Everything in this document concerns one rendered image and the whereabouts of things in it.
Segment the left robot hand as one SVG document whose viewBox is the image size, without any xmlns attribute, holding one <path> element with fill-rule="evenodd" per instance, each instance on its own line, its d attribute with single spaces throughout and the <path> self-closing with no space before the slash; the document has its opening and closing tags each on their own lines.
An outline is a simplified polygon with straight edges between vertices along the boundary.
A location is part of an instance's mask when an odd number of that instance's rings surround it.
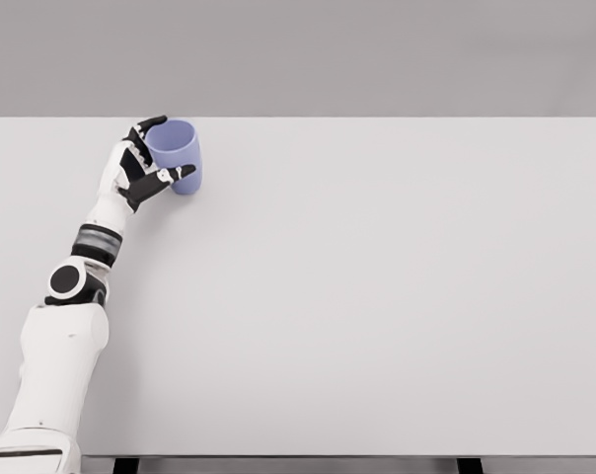
<svg viewBox="0 0 596 474">
<path fill-rule="evenodd" d="M 133 125 L 127 135 L 112 149 L 102 174 L 99 196 L 113 194 L 122 198 L 132 211 L 141 203 L 153 198 L 167 188 L 190 179 L 198 182 L 202 168 L 195 163 L 161 166 L 155 152 L 148 144 L 149 132 L 169 121 L 165 115 L 146 118 Z"/>
</svg>

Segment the light purple cup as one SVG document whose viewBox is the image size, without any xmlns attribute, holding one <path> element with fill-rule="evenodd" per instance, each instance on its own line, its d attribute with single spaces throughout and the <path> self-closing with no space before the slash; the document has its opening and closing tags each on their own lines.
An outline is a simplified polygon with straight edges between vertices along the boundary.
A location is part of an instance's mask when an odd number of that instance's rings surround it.
<svg viewBox="0 0 596 474">
<path fill-rule="evenodd" d="M 193 195 L 201 187 L 202 160 L 198 134 L 192 123 L 184 119 L 168 118 L 146 133 L 145 143 L 160 168 L 193 165 L 195 171 L 172 185 L 178 195 Z"/>
</svg>

